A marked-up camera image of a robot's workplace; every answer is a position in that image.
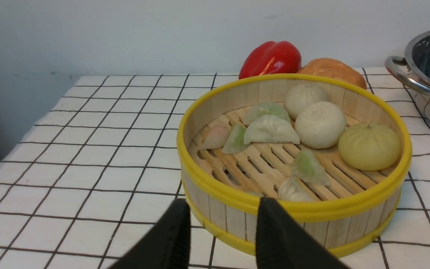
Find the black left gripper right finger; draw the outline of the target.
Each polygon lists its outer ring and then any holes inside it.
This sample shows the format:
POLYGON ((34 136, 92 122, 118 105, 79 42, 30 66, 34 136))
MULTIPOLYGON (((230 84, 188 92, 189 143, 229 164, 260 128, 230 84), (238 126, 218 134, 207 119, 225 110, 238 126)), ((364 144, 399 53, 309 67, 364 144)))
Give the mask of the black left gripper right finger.
POLYGON ((258 206, 255 256, 259 269, 348 269, 270 197, 258 206))

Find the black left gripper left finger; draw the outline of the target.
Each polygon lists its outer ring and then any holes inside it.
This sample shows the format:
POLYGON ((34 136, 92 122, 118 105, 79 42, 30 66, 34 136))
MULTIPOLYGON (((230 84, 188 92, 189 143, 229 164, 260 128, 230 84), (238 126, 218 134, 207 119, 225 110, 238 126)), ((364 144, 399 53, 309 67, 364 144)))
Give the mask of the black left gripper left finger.
POLYGON ((187 269, 191 219, 185 199, 175 199, 159 221, 111 269, 187 269))

